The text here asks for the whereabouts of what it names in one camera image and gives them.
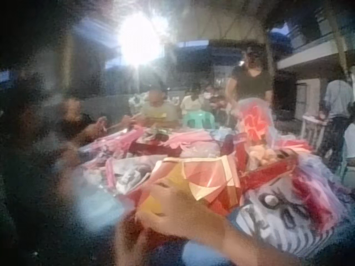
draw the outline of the plastic chair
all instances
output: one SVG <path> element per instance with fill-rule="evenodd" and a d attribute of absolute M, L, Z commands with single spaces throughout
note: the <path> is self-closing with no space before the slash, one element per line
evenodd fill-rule
<path fill-rule="evenodd" d="M 210 112 L 189 111 L 184 115 L 182 124 L 192 129 L 215 129 L 215 117 Z"/>

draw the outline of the woman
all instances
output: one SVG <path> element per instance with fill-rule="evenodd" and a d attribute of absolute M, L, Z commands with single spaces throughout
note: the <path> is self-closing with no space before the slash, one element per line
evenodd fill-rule
<path fill-rule="evenodd" d="M 328 113 L 328 124 L 318 150 L 318 156 L 324 158 L 329 150 L 332 154 L 326 163 L 335 173 L 342 161 L 344 132 L 349 125 L 348 105 L 354 101 L 353 89 L 346 83 L 346 77 L 341 66 L 335 67 L 333 81 L 327 86 L 324 97 L 323 111 Z"/>

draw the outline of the dark hair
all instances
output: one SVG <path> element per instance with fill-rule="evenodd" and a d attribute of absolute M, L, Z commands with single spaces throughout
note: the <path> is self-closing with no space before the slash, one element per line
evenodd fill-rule
<path fill-rule="evenodd" d="M 191 86 L 191 92 L 201 91 L 201 84 L 198 82 L 193 83 Z"/>
<path fill-rule="evenodd" d="M 331 70 L 331 73 L 330 73 L 330 81 L 332 80 L 344 80 L 346 81 L 346 76 L 345 76 L 345 73 L 344 73 L 344 69 L 339 65 L 335 65 L 332 70 Z"/>
<path fill-rule="evenodd" d="M 0 98 L 0 128 L 4 137 L 18 134 L 21 113 L 26 108 L 41 103 L 45 94 L 41 80 L 33 76 L 16 81 L 11 88 L 2 91 Z"/>

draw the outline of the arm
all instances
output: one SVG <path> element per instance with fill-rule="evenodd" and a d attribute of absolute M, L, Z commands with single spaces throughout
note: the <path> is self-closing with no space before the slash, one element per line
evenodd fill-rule
<path fill-rule="evenodd" d="M 152 185 L 150 194 L 159 201 L 164 215 L 138 212 L 137 217 L 145 227 L 200 242 L 223 253 L 238 266 L 300 265 L 294 256 L 236 230 L 224 217 L 211 212 L 168 180 Z"/>
<path fill-rule="evenodd" d="M 185 101 L 186 101 L 186 97 L 187 97 L 187 96 L 185 96 L 185 97 L 183 98 L 183 100 L 181 101 L 181 104 L 180 104 L 180 109 L 181 109 L 182 111 L 184 111 L 184 110 L 185 110 Z"/>
<path fill-rule="evenodd" d="M 276 248 L 263 244 L 256 239 L 236 230 L 228 221 L 218 216 L 220 229 L 213 238 L 208 237 L 216 228 L 209 228 L 208 231 L 196 230 L 194 237 L 199 239 L 204 245 L 217 249 L 219 252 L 230 258 L 236 265 L 240 266 L 262 266 L 262 265 L 301 265 L 300 261 L 286 253 L 282 253 Z"/>
<path fill-rule="evenodd" d="M 266 91 L 265 92 L 265 101 L 267 101 L 271 105 L 272 99 L 273 99 L 273 91 L 272 90 Z"/>
<path fill-rule="evenodd" d="M 236 100 L 235 100 L 236 86 L 237 86 L 237 80 L 234 78 L 230 78 L 227 82 L 227 86 L 225 90 L 226 99 L 232 106 L 236 105 Z"/>

